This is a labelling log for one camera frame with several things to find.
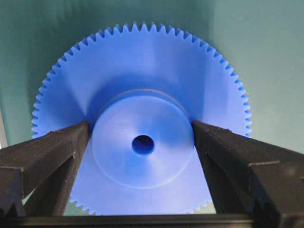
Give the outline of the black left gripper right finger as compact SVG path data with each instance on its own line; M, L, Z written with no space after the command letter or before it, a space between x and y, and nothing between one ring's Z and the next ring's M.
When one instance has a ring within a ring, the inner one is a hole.
M261 228L304 225L304 156L200 121L195 148L217 213L248 214Z

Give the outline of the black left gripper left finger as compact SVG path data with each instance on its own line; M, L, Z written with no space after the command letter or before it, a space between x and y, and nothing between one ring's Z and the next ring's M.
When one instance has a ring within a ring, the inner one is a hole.
M88 122L0 151L0 215L62 216L89 140Z

